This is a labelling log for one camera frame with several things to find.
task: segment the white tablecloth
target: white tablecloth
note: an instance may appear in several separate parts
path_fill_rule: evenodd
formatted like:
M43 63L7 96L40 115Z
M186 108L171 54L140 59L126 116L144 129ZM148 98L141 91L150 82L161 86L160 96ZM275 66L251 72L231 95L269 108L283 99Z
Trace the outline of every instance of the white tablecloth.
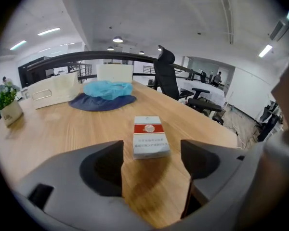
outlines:
M223 107L223 105L226 102L224 91L221 89L218 89L217 87L211 86L209 84L205 84L205 83L202 83L200 81L195 81L195 80L191 81L191 80L177 78L177 85L178 87L191 91L193 93L195 93L195 91L192 90L192 88L208 90L210 93L202 92L199 97L208 99L212 101L213 103L220 105L221 107Z

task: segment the wooden tabletop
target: wooden tabletop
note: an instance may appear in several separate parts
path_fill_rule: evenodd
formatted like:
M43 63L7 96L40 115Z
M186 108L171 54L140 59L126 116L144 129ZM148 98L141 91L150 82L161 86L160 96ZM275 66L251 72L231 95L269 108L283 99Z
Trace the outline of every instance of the wooden tabletop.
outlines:
M133 81L137 101L105 112L87 112L61 103L35 110L31 100L20 102L24 115L6 128L0 121L0 166L13 187L46 159L63 152L107 141L124 140L121 169L123 197L156 228L180 219L189 184L181 162L180 140L193 139L237 147L236 135L203 114ZM135 115L158 115L171 156L133 160Z

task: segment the white box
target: white box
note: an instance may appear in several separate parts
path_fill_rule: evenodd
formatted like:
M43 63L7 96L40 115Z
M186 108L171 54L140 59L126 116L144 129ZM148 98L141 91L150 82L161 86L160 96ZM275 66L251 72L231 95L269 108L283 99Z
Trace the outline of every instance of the white box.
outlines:
M98 64L96 65L97 80L131 83L133 80L133 68L133 65L126 64Z
M79 93L77 73L54 76L28 87L34 108L73 100Z
M134 159L168 156L170 147L158 116L135 116Z

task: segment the floor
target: floor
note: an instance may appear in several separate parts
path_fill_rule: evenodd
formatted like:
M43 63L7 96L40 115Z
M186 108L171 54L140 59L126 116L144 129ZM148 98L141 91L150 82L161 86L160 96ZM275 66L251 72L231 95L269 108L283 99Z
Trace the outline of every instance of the floor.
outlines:
M226 107L226 112L223 115L223 126L237 132L237 144L240 149L249 149L257 143L259 130L256 127L256 122L249 118L239 110L230 106Z

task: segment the box handle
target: box handle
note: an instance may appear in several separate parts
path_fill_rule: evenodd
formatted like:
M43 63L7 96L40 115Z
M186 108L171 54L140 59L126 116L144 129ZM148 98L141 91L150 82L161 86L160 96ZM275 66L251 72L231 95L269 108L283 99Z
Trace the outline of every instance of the box handle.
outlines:
M38 94L38 93L41 93L41 92L44 92L44 91L47 91L47 90L50 91L50 95L45 96L45 97L41 97L41 98L34 99L34 97L33 97L34 94ZM33 93L33 94L32 94L32 99L33 99L33 101L36 101L36 100L39 100L39 99L42 99L42 98L48 98L48 97L52 96L52 94L53 94L53 93L52 93L51 90L45 89L45 90L41 90L41 91L38 91L38 92Z

